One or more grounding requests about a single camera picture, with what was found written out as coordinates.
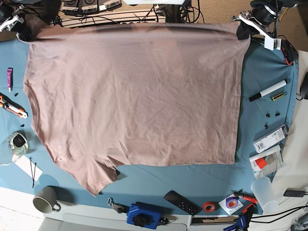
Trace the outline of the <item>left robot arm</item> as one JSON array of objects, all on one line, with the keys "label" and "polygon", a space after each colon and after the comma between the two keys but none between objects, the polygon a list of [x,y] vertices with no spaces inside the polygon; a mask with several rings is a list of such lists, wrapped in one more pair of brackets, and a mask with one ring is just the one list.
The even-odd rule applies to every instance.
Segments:
[{"label": "left robot arm", "polygon": [[286,8],[296,7],[304,3],[301,0],[253,0],[250,2],[251,9],[242,11],[238,17],[233,17],[234,21],[239,21],[240,25],[236,35],[239,40],[245,40],[253,35],[269,35],[276,39],[277,24],[279,17]]}]

